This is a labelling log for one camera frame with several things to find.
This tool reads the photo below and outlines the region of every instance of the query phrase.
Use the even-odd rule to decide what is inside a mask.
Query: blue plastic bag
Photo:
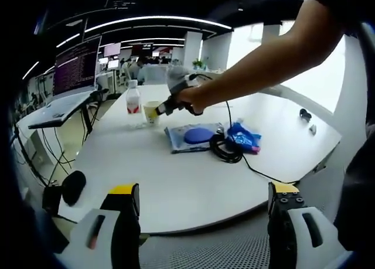
[[[227,130],[227,140],[234,141],[246,152],[255,154],[260,151],[259,140],[261,137],[260,134],[251,133],[238,121],[232,123],[232,126]]]

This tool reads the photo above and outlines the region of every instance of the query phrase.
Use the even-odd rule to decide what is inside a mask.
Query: hand
[[[191,104],[194,112],[196,114],[201,114],[204,110],[204,106],[200,105],[197,101],[198,90],[198,87],[189,87],[184,89],[177,95],[177,100],[178,102],[183,101]]]

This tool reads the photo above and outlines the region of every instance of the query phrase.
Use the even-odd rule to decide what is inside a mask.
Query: human arm
[[[343,34],[343,26],[316,0],[306,0],[292,29],[241,59],[217,79],[188,88],[179,99],[204,108],[280,84],[321,64]]]

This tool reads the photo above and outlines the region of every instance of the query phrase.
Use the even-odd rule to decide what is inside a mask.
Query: black computer mouse
[[[80,171],[73,171],[62,184],[62,196],[64,202],[69,206],[74,206],[78,201],[83,188],[86,185],[86,177]]]

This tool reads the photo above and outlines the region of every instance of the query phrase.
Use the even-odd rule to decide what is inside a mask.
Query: ceiling light
[[[25,77],[32,71],[32,69],[34,69],[35,67],[36,67],[36,65],[38,65],[39,64],[39,61],[38,62],[36,62],[35,64],[34,64],[34,66],[32,66],[31,68],[30,68],[30,70],[28,70],[28,72],[23,76],[23,80],[25,79]]]
[[[151,39],[131,39],[131,40],[123,40],[122,42],[139,42],[141,40],[182,40],[185,41],[185,39],[172,39],[172,38],[151,38]]]
[[[51,68],[49,68],[48,70],[46,70],[43,74],[48,73],[48,72],[51,71],[53,68],[54,68],[54,66],[52,66]]]
[[[243,4],[242,4],[242,2],[240,2],[238,4],[238,11],[243,11],[243,10],[244,10]]]
[[[92,30],[96,30],[96,29],[99,29],[99,28],[102,28],[102,27],[105,27],[105,26],[109,26],[109,25],[113,25],[113,24],[117,24],[117,23],[123,23],[123,22],[135,21],[135,20],[143,20],[143,19],[174,19],[174,20],[193,21],[193,22],[199,22],[199,23],[205,23],[205,24],[209,24],[209,25],[214,25],[214,26],[225,28],[225,29],[231,29],[231,27],[223,25],[223,24],[220,24],[220,23],[216,23],[216,22],[212,22],[212,21],[207,21],[207,20],[202,20],[202,19],[190,18],[190,17],[180,17],[180,16],[142,16],[142,17],[125,18],[125,19],[120,19],[120,20],[116,20],[116,21],[107,22],[107,23],[100,24],[100,25],[97,25],[95,27],[92,27],[90,29],[87,29],[87,30],[85,30],[85,32],[88,33],[88,32],[91,32]]]
[[[74,22],[70,22],[70,23],[66,24],[66,26],[73,27],[73,26],[76,26],[77,24],[79,24],[81,22],[82,22],[82,19],[74,21]]]
[[[165,44],[165,43],[154,43],[154,46],[180,46],[180,47],[184,47],[185,45],[171,45],[171,44]]]
[[[56,48],[59,48],[61,45],[64,45],[65,43],[67,43],[68,41],[72,40],[72,39],[75,39],[76,37],[78,37],[80,34],[77,33],[75,34],[74,36],[71,36],[70,38],[64,40],[62,43],[56,45]]]
[[[114,45],[114,42],[112,42],[112,43],[108,43],[108,44],[106,44],[106,45],[101,45],[101,46],[99,46],[99,47],[105,47],[105,46],[108,46],[108,45]]]

